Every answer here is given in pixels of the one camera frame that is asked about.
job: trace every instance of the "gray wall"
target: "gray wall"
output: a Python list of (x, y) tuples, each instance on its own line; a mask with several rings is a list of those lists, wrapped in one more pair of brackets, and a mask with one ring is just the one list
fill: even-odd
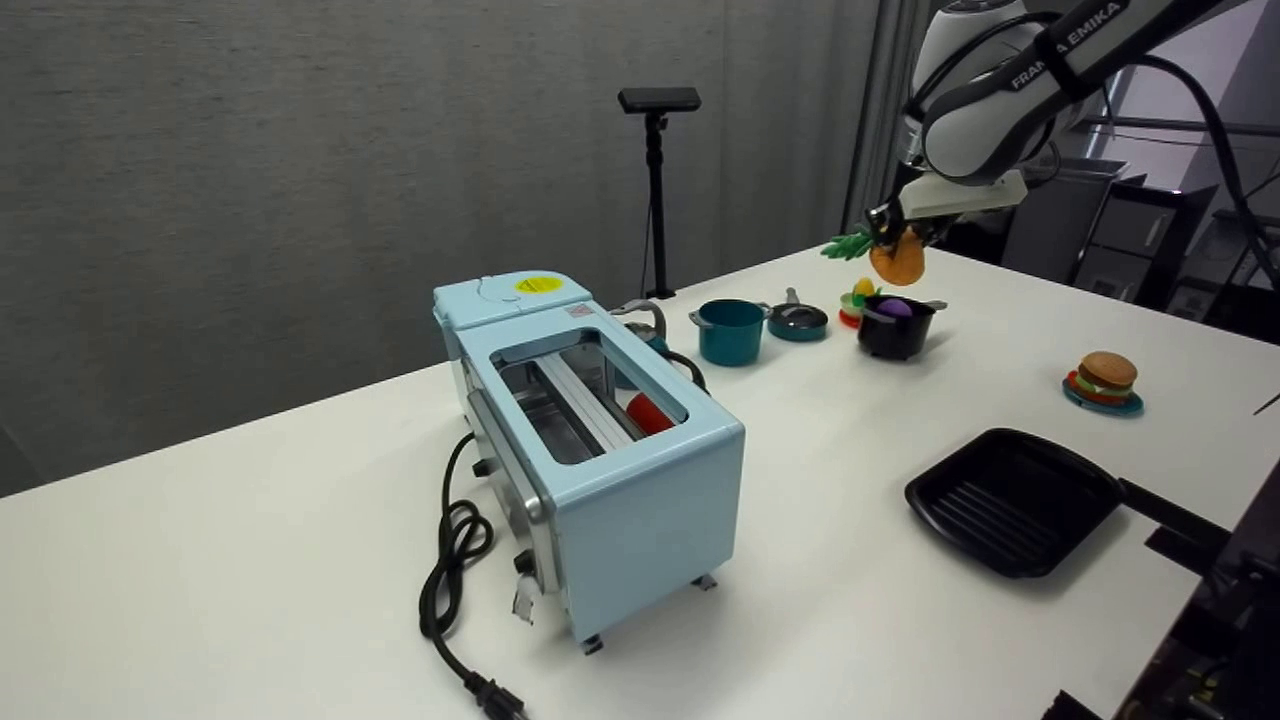
[(669, 130), (681, 283), (835, 234), (873, 30), (843, 0), (0, 6), (0, 476), (431, 366), (446, 282), (632, 296), (626, 83), (706, 91)]

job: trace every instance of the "toaster knob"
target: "toaster knob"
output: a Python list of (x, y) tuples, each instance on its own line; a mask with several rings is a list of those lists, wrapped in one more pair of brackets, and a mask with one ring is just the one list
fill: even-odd
[(537, 578), (533, 550), (524, 550), (513, 563), (518, 563), (520, 578)]
[(524, 515), (527, 515), (533, 526), (540, 526), (540, 521), (543, 521), (543, 501), (540, 501), (540, 495), (524, 495)]

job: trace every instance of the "black bowl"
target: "black bowl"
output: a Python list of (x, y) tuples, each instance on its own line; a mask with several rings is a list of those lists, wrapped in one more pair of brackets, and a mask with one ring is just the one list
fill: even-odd
[(909, 360), (922, 356), (933, 318), (938, 304), (916, 304), (909, 296), (873, 296), (857, 341), (869, 356)]

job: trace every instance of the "power cord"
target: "power cord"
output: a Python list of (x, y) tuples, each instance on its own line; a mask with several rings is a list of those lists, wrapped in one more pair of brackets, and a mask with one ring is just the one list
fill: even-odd
[(665, 356), (669, 366), (690, 369), (691, 385), (713, 396), (707, 375), (706, 375), (706, 369), (697, 369), (697, 360), (690, 360), (690, 356), (681, 356), (681, 354), (671, 354), (671, 348), (660, 348), (660, 356)]
[(463, 448), (476, 441), (469, 431), (446, 464), (439, 484), (439, 526), (437, 526), (437, 570), (415, 601), (415, 621), (425, 639), (439, 652), (439, 662), (463, 679), (489, 720), (524, 720), (524, 702), (496, 679), (471, 671), (463, 662), (454, 656), (449, 635), (458, 628), (463, 604), (463, 573), (494, 551), (494, 526), (471, 501), (454, 501), (454, 470)]

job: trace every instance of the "black pole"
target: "black pole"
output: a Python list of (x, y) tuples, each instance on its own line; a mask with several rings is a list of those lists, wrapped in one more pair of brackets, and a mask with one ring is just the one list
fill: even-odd
[(650, 159), (650, 221), (652, 221), (652, 289), (645, 296), (669, 301), (669, 209), (665, 209), (665, 113), (645, 117), (645, 159)]

